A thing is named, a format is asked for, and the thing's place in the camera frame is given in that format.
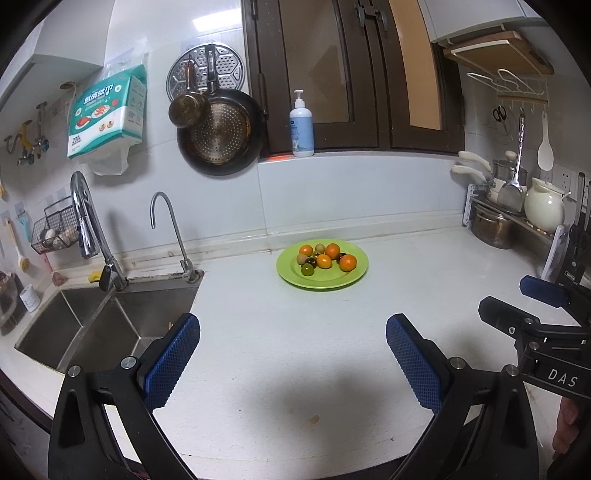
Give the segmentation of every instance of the green tomato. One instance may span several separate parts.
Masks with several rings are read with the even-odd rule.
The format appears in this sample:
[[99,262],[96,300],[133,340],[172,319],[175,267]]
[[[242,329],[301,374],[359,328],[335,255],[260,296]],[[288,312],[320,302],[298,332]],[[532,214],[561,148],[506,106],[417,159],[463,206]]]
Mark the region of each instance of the green tomato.
[[305,263],[301,266],[301,274],[305,277],[309,277],[314,274],[314,267],[309,263]]

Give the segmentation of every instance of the stainless steel sink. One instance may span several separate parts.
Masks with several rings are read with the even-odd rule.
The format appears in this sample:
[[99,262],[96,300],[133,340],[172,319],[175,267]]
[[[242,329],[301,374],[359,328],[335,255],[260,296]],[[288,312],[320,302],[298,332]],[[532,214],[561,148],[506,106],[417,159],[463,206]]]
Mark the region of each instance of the stainless steel sink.
[[126,356],[140,356],[189,312],[200,283],[174,278],[130,283],[121,292],[61,290],[15,348],[60,372],[70,365],[86,371],[114,368]]

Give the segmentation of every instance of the ceramic jar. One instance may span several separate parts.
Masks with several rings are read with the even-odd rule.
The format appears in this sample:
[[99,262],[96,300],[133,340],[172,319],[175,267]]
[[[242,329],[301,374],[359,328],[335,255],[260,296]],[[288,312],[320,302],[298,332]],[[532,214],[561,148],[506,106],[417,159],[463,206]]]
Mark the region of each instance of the ceramic jar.
[[544,180],[531,179],[531,182],[525,195],[525,215],[540,230],[554,233],[564,222],[562,198],[565,192]]

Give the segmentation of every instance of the blue grip pad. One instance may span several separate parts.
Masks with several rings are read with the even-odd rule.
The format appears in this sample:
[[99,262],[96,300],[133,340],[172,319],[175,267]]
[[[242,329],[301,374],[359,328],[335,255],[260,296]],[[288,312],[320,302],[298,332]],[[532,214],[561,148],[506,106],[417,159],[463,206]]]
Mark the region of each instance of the blue grip pad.
[[144,403],[148,411],[166,405],[174,386],[199,343],[199,321],[189,315],[145,377]]
[[439,375],[402,324],[404,321],[408,322],[401,313],[388,319],[386,324],[388,346],[402,368],[418,402],[423,408],[432,410],[436,415],[443,405]]
[[519,289],[523,295],[555,308],[566,307],[569,304],[569,298],[561,287],[540,278],[526,275],[519,282]]

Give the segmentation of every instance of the human hand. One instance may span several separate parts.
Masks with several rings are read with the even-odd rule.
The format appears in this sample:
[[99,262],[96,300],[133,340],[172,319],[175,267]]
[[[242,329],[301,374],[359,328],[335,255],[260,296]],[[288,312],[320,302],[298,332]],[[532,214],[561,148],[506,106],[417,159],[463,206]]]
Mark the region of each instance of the human hand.
[[556,453],[565,454],[570,444],[574,442],[579,434],[579,429],[574,425],[578,416],[579,408],[577,404],[573,400],[563,397],[560,401],[560,410],[556,419],[556,433],[552,440],[552,447],[556,450]]

